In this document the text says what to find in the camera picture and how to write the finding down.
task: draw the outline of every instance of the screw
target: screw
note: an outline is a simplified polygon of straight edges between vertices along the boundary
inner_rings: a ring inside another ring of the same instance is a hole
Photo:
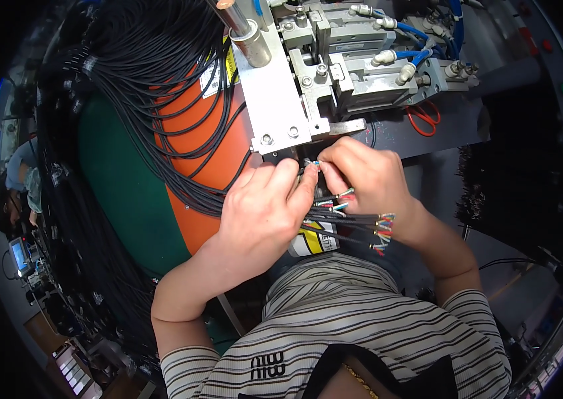
[[[325,76],[326,72],[328,72],[328,67],[325,64],[319,64],[317,66],[317,74],[319,76]]]
[[[310,79],[310,76],[304,76],[301,78],[301,85],[304,87],[310,87],[313,84],[313,80]]]
[[[273,143],[273,138],[271,137],[270,134],[266,133],[265,135],[262,136],[262,144],[264,146],[270,146]]]
[[[291,126],[290,129],[288,129],[288,136],[291,139],[297,139],[299,137],[299,130],[295,126]]]

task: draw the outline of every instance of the finger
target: finger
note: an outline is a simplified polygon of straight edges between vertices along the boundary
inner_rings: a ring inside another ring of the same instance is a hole
[[[328,191],[332,194],[340,194],[349,189],[348,184],[343,180],[336,166],[329,164],[328,162],[319,162],[319,166],[324,174],[325,185],[328,187]],[[339,203],[348,202],[348,207],[346,209],[351,212],[356,212],[356,197],[353,196],[350,199],[340,199],[338,201]]]
[[[275,171],[268,181],[266,189],[285,198],[295,185],[298,171],[299,164],[294,159],[286,158],[281,160],[277,167],[275,167]]]
[[[357,157],[350,149],[345,146],[330,146],[325,148],[317,159],[330,164],[334,164],[343,173],[352,185],[356,184],[356,177],[363,175],[366,170],[366,163]]]
[[[328,187],[328,191],[333,194],[343,193],[348,190],[348,184],[343,180],[339,169],[336,166],[326,161],[319,161],[319,167],[324,174],[325,185]]]
[[[253,174],[255,173],[255,171],[256,171],[255,168],[251,168],[251,169],[247,169],[244,172],[242,172],[242,174],[239,175],[237,180],[235,180],[235,183],[233,183],[233,187],[239,188],[239,187],[244,187],[245,185],[247,185],[248,182],[253,177]]]
[[[317,185],[317,166],[310,164],[304,168],[301,182],[288,199],[288,209],[293,212],[297,219],[306,216],[315,198],[315,186]]]
[[[248,186],[266,187],[274,171],[275,166],[273,164],[270,162],[264,162],[255,169],[253,177],[251,177],[248,182]]]
[[[373,156],[377,156],[377,150],[372,149],[361,141],[355,140],[348,136],[344,136],[341,139],[337,140],[334,143],[334,146],[346,147],[362,160],[367,160],[369,158],[372,159]]]

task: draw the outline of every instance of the silver metal rod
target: silver metal rod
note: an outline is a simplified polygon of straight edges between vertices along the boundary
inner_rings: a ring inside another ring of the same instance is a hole
[[[235,0],[206,0],[206,2],[212,7],[224,25],[235,32],[235,36],[241,37],[250,33],[250,25],[248,25],[244,13],[235,4]]]

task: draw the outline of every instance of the right hand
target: right hand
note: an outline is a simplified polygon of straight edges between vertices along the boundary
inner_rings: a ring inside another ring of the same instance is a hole
[[[355,198],[347,201],[346,212],[351,214],[394,213],[393,237],[403,240],[421,208],[405,182],[404,167],[397,153],[366,147],[349,137],[342,137],[325,148],[317,157],[328,190],[339,194],[350,187]]]

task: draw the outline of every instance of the black cord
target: black cord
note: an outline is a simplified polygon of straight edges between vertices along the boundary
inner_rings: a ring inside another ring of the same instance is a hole
[[[13,281],[16,279],[15,275],[13,277],[9,277],[6,275],[6,271],[4,270],[4,257],[6,256],[6,254],[9,252],[9,250],[6,250],[3,254],[2,254],[2,272],[4,273],[4,276],[6,277],[7,280]]]
[[[487,267],[491,267],[491,266],[498,265],[498,264],[507,264],[507,263],[516,263],[516,262],[534,263],[534,261],[532,259],[528,259],[528,258],[501,258],[501,259],[495,259],[495,260],[492,260],[492,261],[486,263],[485,265],[479,267],[479,270],[483,270]]]

